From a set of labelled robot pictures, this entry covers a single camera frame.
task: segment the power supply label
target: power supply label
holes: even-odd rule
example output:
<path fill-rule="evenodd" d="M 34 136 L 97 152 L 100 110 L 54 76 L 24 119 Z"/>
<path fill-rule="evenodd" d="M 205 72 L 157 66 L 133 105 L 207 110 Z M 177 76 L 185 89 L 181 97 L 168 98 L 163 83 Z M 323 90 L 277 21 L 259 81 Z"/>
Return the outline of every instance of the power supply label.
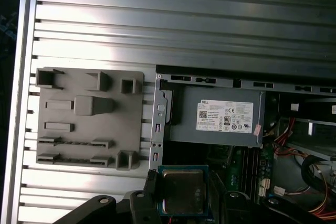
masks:
<path fill-rule="evenodd" d="M 202 100 L 197 105 L 198 131 L 252 133 L 253 103 Z"/>

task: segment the ribbed aluminum panel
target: ribbed aluminum panel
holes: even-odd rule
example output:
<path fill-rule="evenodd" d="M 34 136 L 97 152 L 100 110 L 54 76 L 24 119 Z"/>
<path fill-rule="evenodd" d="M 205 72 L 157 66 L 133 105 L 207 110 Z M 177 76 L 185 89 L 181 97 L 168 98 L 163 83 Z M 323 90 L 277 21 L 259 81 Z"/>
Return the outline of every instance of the ribbed aluminum panel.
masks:
<path fill-rule="evenodd" d="M 143 157 L 156 64 L 336 78 L 335 0 L 21 2 L 2 223 L 52 223 L 98 194 L 120 200 L 148 170 L 145 160 L 129 172 L 36 164 L 37 68 L 144 72 Z"/>

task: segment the green circuit board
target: green circuit board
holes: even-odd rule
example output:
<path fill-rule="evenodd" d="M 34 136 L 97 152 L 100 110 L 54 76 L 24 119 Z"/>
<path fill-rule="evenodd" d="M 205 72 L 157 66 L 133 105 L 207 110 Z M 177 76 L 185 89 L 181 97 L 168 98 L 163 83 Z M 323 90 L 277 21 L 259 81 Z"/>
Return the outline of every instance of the green circuit board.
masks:
<path fill-rule="evenodd" d="M 234 149 L 230 165 L 226 168 L 226 188 L 229 191 L 239 191 L 241 184 L 241 171 L 243 165 L 242 151 L 239 147 Z"/>
<path fill-rule="evenodd" d="M 272 144 L 264 145 L 260 151 L 258 164 L 258 186 L 256 188 L 256 203 L 268 196 L 270 192 L 270 180 L 272 178 L 274 149 Z"/>

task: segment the pink sticker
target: pink sticker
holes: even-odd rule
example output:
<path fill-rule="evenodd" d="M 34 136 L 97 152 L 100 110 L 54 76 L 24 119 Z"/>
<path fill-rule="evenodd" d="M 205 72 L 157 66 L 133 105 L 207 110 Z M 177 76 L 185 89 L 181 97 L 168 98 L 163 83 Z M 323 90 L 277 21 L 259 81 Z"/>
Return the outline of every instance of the pink sticker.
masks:
<path fill-rule="evenodd" d="M 254 129 L 253 135 L 254 136 L 259 136 L 260 130 L 261 130 L 261 125 L 257 124 L 256 128 Z"/>

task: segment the white connector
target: white connector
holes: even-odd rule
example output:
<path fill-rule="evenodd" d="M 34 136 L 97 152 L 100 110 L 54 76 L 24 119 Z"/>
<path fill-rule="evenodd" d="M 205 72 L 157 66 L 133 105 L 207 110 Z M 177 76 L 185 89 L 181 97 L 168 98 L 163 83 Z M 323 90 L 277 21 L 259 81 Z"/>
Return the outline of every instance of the white connector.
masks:
<path fill-rule="evenodd" d="M 279 187 L 279 186 L 274 187 L 274 194 L 276 194 L 276 195 L 283 196 L 283 195 L 285 195 L 285 192 L 286 192 L 286 190 L 282 187 Z"/>
<path fill-rule="evenodd" d="M 260 197 L 265 197 L 266 196 L 266 190 L 262 186 L 259 187 L 259 193 L 258 193 L 258 195 Z"/>
<path fill-rule="evenodd" d="M 264 189 L 269 189 L 270 185 L 271 185 L 271 180 L 269 178 L 264 178 L 261 181 L 261 185 Z"/>

